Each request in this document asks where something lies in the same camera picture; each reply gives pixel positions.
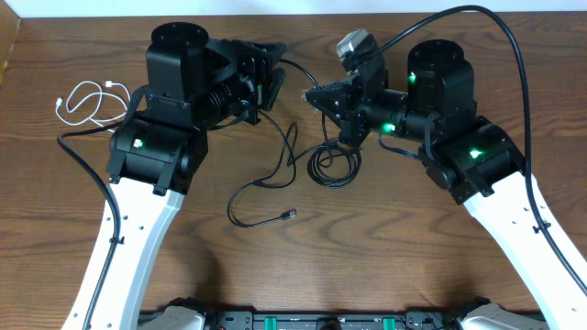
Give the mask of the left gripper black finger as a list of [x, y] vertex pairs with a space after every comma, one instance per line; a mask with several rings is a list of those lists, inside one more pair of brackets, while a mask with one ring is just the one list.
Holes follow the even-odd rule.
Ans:
[[276, 98], [281, 90], [282, 84], [286, 78], [286, 72], [283, 68], [274, 69], [269, 76], [269, 80], [264, 84], [266, 91], [263, 95], [263, 110], [271, 111]]
[[277, 64], [287, 50], [288, 46], [281, 42], [265, 43], [261, 46], [261, 52], [270, 64]]

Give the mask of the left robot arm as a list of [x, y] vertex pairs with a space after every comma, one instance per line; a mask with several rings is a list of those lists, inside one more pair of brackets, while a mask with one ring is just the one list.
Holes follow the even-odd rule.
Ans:
[[212, 130], [256, 125], [285, 78], [281, 42], [211, 38], [196, 24], [156, 27], [148, 83], [111, 126], [105, 210], [68, 329], [135, 329], [161, 242], [208, 151]]

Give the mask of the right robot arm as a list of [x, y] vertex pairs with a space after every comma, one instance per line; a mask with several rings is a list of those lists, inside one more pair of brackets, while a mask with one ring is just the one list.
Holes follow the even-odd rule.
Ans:
[[477, 113], [474, 71], [457, 43], [414, 46], [405, 91], [387, 85], [381, 59], [304, 99], [329, 117], [342, 143], [371, 133], [419, 143], [427, 176], [463, 205], [497, 242], [533, 295], [548, 327], [586, 326], [586, 262], [550, 212], [526, 157], [503, 129]]

